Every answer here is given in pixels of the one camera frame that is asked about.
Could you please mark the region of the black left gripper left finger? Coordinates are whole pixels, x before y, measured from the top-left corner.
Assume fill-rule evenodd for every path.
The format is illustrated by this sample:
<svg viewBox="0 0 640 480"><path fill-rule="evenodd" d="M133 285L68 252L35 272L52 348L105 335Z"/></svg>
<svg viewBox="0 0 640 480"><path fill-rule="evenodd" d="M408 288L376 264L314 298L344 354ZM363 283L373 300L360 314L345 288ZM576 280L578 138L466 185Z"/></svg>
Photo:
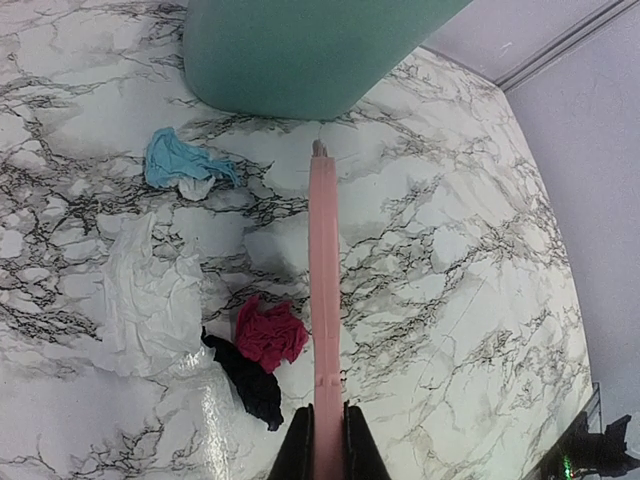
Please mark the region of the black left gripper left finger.
<svg viewBox="0 0 640 480"><path fill-rule="evenodd" d="M313 476L314 408L298 408L278 451L268 480L311 480Z"/></svg>

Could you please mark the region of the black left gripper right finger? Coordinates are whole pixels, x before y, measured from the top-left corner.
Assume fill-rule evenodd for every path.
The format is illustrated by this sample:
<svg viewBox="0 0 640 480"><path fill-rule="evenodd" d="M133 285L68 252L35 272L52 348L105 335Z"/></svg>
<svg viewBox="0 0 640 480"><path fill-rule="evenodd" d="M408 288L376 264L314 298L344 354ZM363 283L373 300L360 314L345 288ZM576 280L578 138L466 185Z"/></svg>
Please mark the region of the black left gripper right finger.
<svg viewBox="0 0 640 480"><path fill-rule="evenodd" d="M390 480L385 463L360 407L343 408L344 478Z"/></svg>

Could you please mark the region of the pink hand brush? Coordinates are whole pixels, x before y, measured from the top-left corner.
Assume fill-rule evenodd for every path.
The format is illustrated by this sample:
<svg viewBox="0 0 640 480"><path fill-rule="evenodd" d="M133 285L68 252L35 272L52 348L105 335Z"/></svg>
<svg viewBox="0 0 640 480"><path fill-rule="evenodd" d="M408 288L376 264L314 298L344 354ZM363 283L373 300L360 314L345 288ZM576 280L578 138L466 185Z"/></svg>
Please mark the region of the pink hand brush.
<svg viewBox="0 0 640 480"><path fill-rule="evenodd" d="M312 143L309 181L309 274L314 350L315 479L343 479L340 376L340 262L335 160Z"/></svg>

